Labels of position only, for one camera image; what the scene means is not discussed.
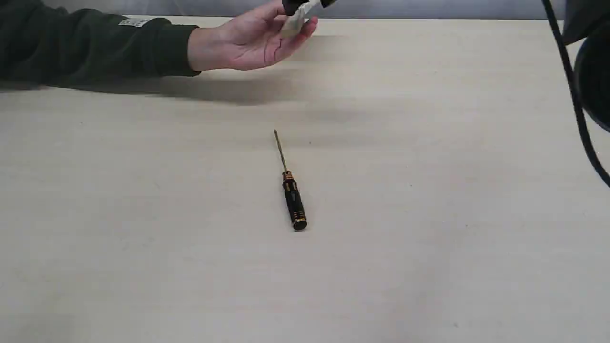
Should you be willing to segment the dark green sleeved forearm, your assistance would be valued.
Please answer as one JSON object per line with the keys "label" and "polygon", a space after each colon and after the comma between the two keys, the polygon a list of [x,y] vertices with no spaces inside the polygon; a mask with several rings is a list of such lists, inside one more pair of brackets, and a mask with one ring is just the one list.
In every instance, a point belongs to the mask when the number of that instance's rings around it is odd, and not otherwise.
{"label": "dark green sleeved forearm", "polygon": [[165,18],[135,18],[39,0],[3,0],[0,73],[3,81],[83,85],[125,78],[197,76],[187,48],[195,26]]}

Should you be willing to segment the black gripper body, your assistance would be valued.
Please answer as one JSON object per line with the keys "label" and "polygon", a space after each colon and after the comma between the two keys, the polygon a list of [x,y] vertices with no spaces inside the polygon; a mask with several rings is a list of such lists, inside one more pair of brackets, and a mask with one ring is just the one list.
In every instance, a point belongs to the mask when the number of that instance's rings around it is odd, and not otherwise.
{"label": "black gripper body", "polygon": [[336,0],[283,0],[282,7],[284,14],[293,17],[295,15],[305,15],[316,6],[327,8],[333,5]]}

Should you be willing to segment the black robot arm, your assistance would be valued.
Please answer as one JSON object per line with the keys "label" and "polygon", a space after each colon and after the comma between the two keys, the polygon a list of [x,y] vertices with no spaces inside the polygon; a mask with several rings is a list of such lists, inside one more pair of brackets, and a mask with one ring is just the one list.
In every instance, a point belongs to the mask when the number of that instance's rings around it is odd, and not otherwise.
{"label": "black robot arm", "polygon": [[553,28],[560,52],[582,41],[573,66],[566,72],[576,109],[597,125],[610,128],[610,2],[567,0],[563,30]]}

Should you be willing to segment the open bare human hand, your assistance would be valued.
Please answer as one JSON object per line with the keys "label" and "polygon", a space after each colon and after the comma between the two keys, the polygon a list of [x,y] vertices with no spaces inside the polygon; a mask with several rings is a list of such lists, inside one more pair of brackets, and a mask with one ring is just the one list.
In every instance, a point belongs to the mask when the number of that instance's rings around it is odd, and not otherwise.
{"label": "open bare human hand", "polygon": [[218,27],[195,29],[187,45],[189,66],[194,71],[249,71],[276,65],[294,55],[319,22],[312,17],[286,38],[280,31],[287,18],[283,3],[272,0]]}

